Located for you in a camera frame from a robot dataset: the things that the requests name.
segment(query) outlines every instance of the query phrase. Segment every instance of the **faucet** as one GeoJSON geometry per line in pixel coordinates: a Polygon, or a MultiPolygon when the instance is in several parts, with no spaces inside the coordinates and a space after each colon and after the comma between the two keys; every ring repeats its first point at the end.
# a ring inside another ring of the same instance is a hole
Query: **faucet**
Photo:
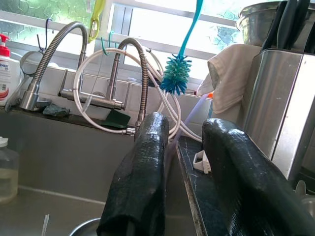
{"type": "Polygon", "coordinates": [[[39,91],[40,81],[43,77],[43,74],[47,68],[47,65],[51,57],[55,53],[57,47],[59,46],[61,41],[64,39],[64,37],[75,28],[79,28],[82,32],[82,49],[81,49],[81,53],[79,57],[78,67],[81,65],[81,63],[83,62],[86,56],[88,34],[85,29],[85,26],[82,23],[75,21],[63,27],[59,31],[59,33],[56,35],[56,37],[53,39],[49,47],[47,48],[45,54],[43,55],[37,67],[34,78],[29,84],[28,89],[24,92],[22,101],[20,103],[21,108],[25,110],[31,110],[31,111],[34,109],[36,102],[38,100],[38,91],[39,91]]]}
{"type": "MultiPolygon", "coordinates": [[[[20,103],[20,107],[25,110],[31,110],[33,111],[36,105],[36,102],[38,100],[38,91],[39,91],[39,85],[41,82],[41,79],[43,77],[43,74],[47,68],[47,65],[52,58],[53,54],[55,53],[57,47],[61,43],[61,41],[64,39],[64,37],[70,33],[73,29],[79,28],[82,32],[82,49],[81,54],[79,57],[79,63],[78,67],[81,65],[83,60],[86,57],[86,49],[87,49],[87,42],[88,42],[88,35],[85,26],[80,22],[72,22],[65,27],[63,27],[59,33],[56,35],[56,37],[53,39],[47,50],[45,51],[37,69],[34,75],[34,78],[32,79],[31,83],[28,86],[28,89],[24,92],[22,101],[20,103]]],[[[118,49],[123,49],[127,44],[132,44],[136,47],[141,61],[141,68],[142,68],[142,92],[141,92],[141,102],[140,102],[140,110],[138,114],[138,119],[136,122],[136,127],[139,127],[142,120],[144,119],[146,115],[146,108],[147,108],[147,97],[148,97],[148,80],[149,80],[149,74],[148,74],[148,65],[147,65],[147,59],[144,54],[144,50],[141,46],[141,44],[133,39],[133,38],[127,38],[123,40],[120,45],[118,46],[118,49]]],[[[97,95],[97,94],[89,94],[81,91],[83,78],[82,75],[80,77],[80,86],[79,86],[79,97],[81,102],[87,102],[90,99],[90,104],[109,108],[109,109],[125,109],[128,93],[129,93],[129,86],[127,88],[127,94],[125,102],[120,102],[114,99],[115,90],[116,90],[116,81],[117,81],[117,71],[118,71],[118,65],[119,65],[119,59],[120,54],[116,53],[114,63],[113,63],[113,69],[111,73],[111,78],[109,82],[109,86],[107,89],[106,97],[97,95]]],[[[73,91],[70,89],[64,89],[64,84],[67,76],[67,70],[64,72],[63,81],[60,87],[60,90],[58,92],[58,96],[65,97],[68,100],[74,100],[73,91]]]]}
{"type": "MultiPolygon", "coordinates": [[[[136,122],[136,127],[139,127],[141,122],[143,121],[145,115],[146,115],[146,109],[147,109],[147,100],[148,100],[148,84],[149,84],[149,72],[148,72],[148,64],[147,64],[147,59],[144,54],[144,50],[141,46],[141,44],[134,38],[126,38],[123,40],[119,46],[118,49],[123,49],[127,44],[131,44],[134,47],[136,47],[139,57],[140,57],[140,62],[141,62],[141,70],[142,70],[142,91],[141,91],[141,101],[140,101],[140,110],[138,114],[138,119],[136,122]]],[[[116,81],[117,81],[117,71],[118,71],[118,66],[119,66],[119,59],[120,59],[120,54],[116,53],[115,58],[114,58],[114,63],[113,63],[113,68],[112,68],[112,73],[110,76],[110,81],[109,81],[109,86],[107,88],[107,93],[106,93],[106,98],[108,100],[112,100],[115,95],[115,90],[116,90],[116,81]]]]}

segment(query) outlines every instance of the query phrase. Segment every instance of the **black countertop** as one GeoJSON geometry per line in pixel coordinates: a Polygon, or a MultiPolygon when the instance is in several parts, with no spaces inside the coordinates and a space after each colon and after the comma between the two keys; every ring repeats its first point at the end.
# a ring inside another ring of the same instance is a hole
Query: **black countertop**
{"type": "Polygon", "coordinates": [[[195,154],[202,150],[201,143],[182,136],[178,149],[197,235],[228,236],[211,173],[204,174],[192,165],[195,154]]]}

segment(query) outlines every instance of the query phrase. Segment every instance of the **soap bottle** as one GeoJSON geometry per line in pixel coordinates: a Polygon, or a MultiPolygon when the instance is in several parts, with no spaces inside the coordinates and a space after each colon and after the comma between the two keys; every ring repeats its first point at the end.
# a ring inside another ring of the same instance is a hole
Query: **soap bottle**
{"type": "Polygon", "coordinates": [[[7,145],[8,139],[0,137],[0,204],[10,202],[18,193],[19,154],[7,145]]]}
{"type": "Polygon", "coordinates": [[[10,50],[5,46],[7,36],[0,34],[0,106],[4,106],[21,82],[18,60],[10,58],[10,50]]]}

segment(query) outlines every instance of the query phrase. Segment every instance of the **white towel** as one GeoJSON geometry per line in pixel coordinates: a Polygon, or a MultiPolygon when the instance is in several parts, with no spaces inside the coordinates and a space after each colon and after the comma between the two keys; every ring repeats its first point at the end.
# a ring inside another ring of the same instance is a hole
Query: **white towel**
{"type": "Polygon", "coordinates": [[[222,113],[242,100],[252,59],[260,47],[233,44],[208,60],[210,76],[201,83],[197,95],[213,91],[213,112],[222,113]]]}

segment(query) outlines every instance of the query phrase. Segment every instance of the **green sponge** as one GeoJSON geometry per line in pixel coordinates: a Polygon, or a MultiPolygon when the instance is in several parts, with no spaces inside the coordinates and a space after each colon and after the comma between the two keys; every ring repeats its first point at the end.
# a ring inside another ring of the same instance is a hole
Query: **green sponge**
{"type": "Polygon", "coordinates": [[[126,129],[129,120],[130,116],[117,112],[115,110],[111,110],[106,120],[102,121],[100,125],[111,126],[118,129],[126,129]]]}

